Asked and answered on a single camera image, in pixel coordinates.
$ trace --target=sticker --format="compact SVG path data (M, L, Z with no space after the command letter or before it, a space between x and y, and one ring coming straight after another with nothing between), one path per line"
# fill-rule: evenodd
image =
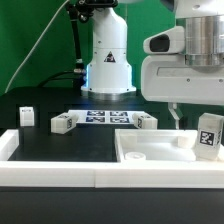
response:
M105 111L88 111L87 116L105 116Z
M105 117L87 117L87 123L105 123Z
M104 62L116 63L116 61L115 61L115 59L114 59L114 56L113 56L112 52L110 52L110 53L107 55L107 57L106 57L106 59L104 60Z
M218 139L217 139L217 144L219 144L221 142L221 134L222 134L222 131L220 131L218 133Z
M142 128L142 120L138 118L138 127Z
M31 112L31 110L29 110L29 109L26 109L26 110L22 110L22 112L24 112L24 113L26 113L26 112Z
M128 113L125 111L111 111L110 112L111 117L128 117Z
M215 134L211 132L201 131L200 143L208 146L213 146Z
M66 116L66 115L60 115L58 118L67 119L67 118L69 118L69 116Z
M67 129L72 127L72 119L68 119L67 121Z
M129 124L130 123L130 121L129 121L129 119L128 118L123 118L123 117L112 117L112 118L110 118L110 122L111 123L120 123L120 124Z

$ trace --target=green backdrop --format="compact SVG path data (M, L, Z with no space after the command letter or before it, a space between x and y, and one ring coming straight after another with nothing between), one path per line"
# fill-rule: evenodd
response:
M15 70L29 53L63 0L0 1L0 95ZM116 12L128 23L128 61L133 66L133 85L140 89L141 63L146 57L143 41L169 29L174 16L159 0L120 4ZM79 24L81 49L85 63L92 58L92 23ZM66 10L62 10L37 49L18 74L12 88L36 86L48 76L73 69L75 53L72 29ZM51 85L71 86L54 82Z

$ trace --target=white cube with marker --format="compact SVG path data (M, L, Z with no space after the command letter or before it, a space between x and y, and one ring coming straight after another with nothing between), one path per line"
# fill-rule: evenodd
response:
M34 126L34 110L33 107L20 107L20 126Z
M51 132L65 134L76 127L78 116L76 114L63 113L51 119Z
M216 160L222 139L223 116L204 113L199 118L195 154L198 160Z
M134 126L138 129L157 129L158 120L147 113L134 113L132 118Z

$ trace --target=white cable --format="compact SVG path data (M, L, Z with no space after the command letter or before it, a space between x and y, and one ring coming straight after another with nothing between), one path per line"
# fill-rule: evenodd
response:
M32 55L32 53L34 52L34 50L36 49L37 45L40 43L40 41L42 40L43 36L45 35L45 33L48 31L49 27L51 26L51 24L54 22L55 18L57 17L57 15L59 14L59 12L64 8L64 6L67 4L67 2L69 2L70 0L66 0L61 7L57 10L57 12L54 14L54 16L52 17L52 19L50 20L50 22L48 23L48 25L46 26L46 28L44 29L43 33L40 35L39 39L37 40L37 42L34 44L33 48L30 50L29 54L26 56L26 58L23 60L23 62L21 63L21 65L17 68L17 70L15 71L14 75L12 76L12 78L10 79L7 88L5 90L5 93L7 93L11 87L12 82L14 81L14 79L16 78L16 76L18 75L18 73L20 72L20 70L22 69L22 67L25 65L25 63L28 61L28 59L30 58L30 56Z

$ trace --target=black cable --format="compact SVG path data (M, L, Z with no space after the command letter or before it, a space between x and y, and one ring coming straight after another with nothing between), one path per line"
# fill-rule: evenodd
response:
M48 77L47 79L45 79L44 81L42 81L37 87L43 87L46 83L48 83L51 79L54 79L56 77L65 75L65 74L74 74L74 71L64 71L64 72L58 72L50 77Z
M79 30L78 30L78 11L75 6L71 3L66 5L66 10L68 11L70 21L72 24L73 39L75 43L75 54L76 54L76 68L84 69L84 64L82 60Z
M61 80L75 80L75 79L78 79L79 80L80 77L73 77L73 78L55 78L55 79L48 80L48 82L51 82L51 81L61 81Z

